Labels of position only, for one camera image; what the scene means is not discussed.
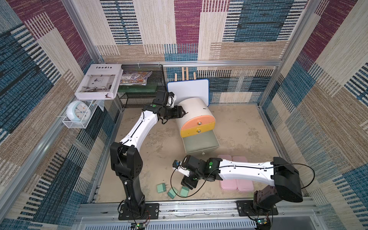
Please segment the green plug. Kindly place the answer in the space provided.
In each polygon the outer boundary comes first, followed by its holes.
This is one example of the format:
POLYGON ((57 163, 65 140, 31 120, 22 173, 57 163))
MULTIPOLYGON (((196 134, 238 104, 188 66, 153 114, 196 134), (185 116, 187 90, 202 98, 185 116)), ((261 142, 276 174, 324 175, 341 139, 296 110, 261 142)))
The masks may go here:
POLYGON ((166 192, 166 184, 165 183, 161 183, 157 185, 157 193, 164 193, 166 192))
POLYGON ((170 199, 174 199, 178 195, 178 191, 176 188, 171 188, 167 194, 170 199))
POLYGON ((183 186, 180 190, 179 196, 180 197, 188 197, 189 192, 190 192, 190 189, 183 186))

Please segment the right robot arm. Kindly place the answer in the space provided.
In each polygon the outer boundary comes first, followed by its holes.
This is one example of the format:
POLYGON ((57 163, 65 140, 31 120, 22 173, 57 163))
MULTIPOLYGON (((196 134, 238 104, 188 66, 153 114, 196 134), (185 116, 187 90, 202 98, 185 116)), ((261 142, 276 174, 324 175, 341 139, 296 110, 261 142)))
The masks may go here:
POLYGON ((247 180, 266 184, 266 188, 255 192, 254 210, 270 210, 283 200, 292 203, 303 201, 299 171, 280 157, 274 157, 271 162, 244 163, 222 158, 204 161, 187 155, 181 162, 175 160, 172 166, 183 174, 181 184, 189 189, 196 188, 199 180, 247 180))

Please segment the grey green drawer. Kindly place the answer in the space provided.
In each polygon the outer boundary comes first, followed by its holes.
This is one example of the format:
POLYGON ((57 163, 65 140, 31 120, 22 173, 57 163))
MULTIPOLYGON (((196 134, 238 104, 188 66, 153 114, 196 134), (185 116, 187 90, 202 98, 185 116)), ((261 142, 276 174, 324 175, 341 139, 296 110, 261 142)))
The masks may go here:
POLYGON ((213 130, 183 138, 183 144, 186 154, 193 156, 204 156, 220 147, 213 130))

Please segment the yellow drawer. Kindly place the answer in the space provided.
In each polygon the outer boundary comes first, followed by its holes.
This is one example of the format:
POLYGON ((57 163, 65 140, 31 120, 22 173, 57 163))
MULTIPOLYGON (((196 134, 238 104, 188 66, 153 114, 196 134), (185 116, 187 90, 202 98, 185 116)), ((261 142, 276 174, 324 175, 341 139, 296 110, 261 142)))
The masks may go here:
POLYGON ((216 122, 211 122, 208 124, 201 124, 198 123, 187 123, 184 124, 180 129, 180 136, 182 138, 194 136, 197 134, 201 134, 204 132, 208 132, 214 129, 216 122))

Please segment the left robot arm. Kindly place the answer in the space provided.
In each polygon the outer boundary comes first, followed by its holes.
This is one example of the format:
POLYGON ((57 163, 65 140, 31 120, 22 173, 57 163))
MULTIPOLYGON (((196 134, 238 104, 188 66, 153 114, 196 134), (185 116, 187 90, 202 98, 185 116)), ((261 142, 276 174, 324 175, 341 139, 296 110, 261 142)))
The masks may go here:
POLYGON ((120 142, 111 144, 111 168, 123 183, 126 194, 124 207, 132 213, 133 217, 141 217, 146 212, 145 196, 139 180, 143 169, 140 149, 145 138, 159 120, 165 124, 170 119, 183 118, 186 114, 187 112, 178 105, 149 103, 143 107, 131 131, 120 142))

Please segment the white round drawer cabinet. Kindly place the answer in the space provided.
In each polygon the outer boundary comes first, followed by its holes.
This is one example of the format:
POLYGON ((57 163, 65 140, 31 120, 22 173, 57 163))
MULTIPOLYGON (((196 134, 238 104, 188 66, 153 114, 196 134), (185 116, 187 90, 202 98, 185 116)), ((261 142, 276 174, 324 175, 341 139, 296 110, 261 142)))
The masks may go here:
POLYGON ((189 117, 189 116, 199 117, 199 116, 204 116, 204 115, 213 116, 213 114, 211 113, 208 106, 200 98, 189 98, 189 99, 183 100, 178 105, 182 106, 182 108, 184 109, 186 114, 189 114, 189 115, 187 115, 187 117, 189 117))

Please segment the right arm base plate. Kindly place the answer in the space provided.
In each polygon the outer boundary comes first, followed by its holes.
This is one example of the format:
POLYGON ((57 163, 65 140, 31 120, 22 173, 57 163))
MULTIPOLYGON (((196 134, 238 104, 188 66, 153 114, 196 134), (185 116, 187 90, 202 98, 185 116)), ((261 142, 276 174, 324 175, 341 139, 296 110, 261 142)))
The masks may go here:
POLYGON ((276 216, 279 214, 276 206, 271 209, 263 209, 258 206, 254 206, 252 200, 238 200, 236 201, 237 211, 240 217, 248 216, 276 216))

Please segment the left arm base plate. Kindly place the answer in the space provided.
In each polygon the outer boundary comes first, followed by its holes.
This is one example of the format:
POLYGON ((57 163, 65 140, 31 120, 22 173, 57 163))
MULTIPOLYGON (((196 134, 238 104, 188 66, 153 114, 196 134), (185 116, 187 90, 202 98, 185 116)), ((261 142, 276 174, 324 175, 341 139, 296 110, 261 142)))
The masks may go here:
POLYGON ((148 203, 141 206, 131 206, 123 203, 118 209, 118 220, 152 220, 158 219, 160 211, 159 203, 148 203))

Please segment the orange drawer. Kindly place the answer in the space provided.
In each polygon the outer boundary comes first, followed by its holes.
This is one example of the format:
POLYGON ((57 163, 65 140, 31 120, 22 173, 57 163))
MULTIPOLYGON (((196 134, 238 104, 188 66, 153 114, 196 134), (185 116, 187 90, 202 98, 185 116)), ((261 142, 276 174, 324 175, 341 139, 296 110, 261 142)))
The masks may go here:
POLYGON ((205 131, 213 130, 216 124, 214 116, 204 115, 199 117, 187 117, 186 114, 183 118, 177 119, 177 124, 180 130, 187 129, 203 129, 205 131))

